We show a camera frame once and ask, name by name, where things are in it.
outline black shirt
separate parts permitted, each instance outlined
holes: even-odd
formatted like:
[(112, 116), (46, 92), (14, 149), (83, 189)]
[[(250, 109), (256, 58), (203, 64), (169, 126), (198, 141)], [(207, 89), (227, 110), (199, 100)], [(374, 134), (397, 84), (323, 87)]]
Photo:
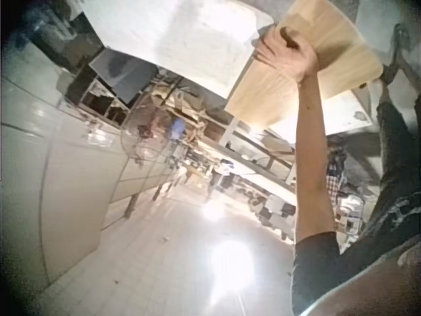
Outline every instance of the black shirt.
[(421, 192), (393, 199), (387, 192), (358, 241), (340, 254), (335, 232), (318, 234), (295, 245), (292, 305), (302, 313), (331, 289), (360, 273), (380, 256), (420, 234)]

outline plaid cloth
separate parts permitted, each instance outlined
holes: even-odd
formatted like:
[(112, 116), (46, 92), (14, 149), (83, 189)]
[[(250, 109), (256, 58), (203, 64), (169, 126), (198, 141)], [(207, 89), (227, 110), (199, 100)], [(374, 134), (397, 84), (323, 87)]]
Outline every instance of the plaid cloth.
[(346, 158), (347, 154), (345, 153), (345, 148), (343, 146), (329, 148), (326, 185), (334, 210), (336, 210), (337, 207), (337, 193), (345, 180), (344, 170)]

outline wooden board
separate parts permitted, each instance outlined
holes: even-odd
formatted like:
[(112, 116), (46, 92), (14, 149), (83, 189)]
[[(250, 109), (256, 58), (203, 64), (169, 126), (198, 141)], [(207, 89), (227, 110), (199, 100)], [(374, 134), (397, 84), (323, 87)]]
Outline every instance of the wooden board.
[[(327, 0), (296, 0), (281, 24), (302, 33), (318, 53), (323, 100), (382, 73), (382, 64), (355, 26)], [(267, 128), (297, 113), (297, 85), (269, 66), (252, 61), (225, 110), (252, 126)]]
[[(323, 101), (326, 135), (334, 135), (372, 125), (370, 116), (352, 91), (346, 91)], [(295, 144), (297, 113), (269, 127), (290, 144)]]
[(180, 74), (227, 98), (253, 53), (257, 30), (273, 24), (234, 0), (85, 0), (106, 47)]

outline black sleeve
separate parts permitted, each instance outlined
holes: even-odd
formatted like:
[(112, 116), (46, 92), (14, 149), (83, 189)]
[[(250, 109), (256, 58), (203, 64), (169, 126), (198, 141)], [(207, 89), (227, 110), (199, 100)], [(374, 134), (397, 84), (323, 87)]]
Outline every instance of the black sleeve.
[(295, 245), (292, 273), (292, 307), (300, 315), (318, 298), (339, 284), (331, 269), (339, 257), (335, 232), (301, 240)]

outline hand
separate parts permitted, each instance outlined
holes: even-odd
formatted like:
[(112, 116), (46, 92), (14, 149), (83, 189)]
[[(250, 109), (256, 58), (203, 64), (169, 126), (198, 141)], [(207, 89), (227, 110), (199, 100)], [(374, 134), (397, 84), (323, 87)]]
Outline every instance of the hand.
[(317, 74), (317, 54), (299, 32), (272, 26), (256, 46), (255, 59), (299, 83)]

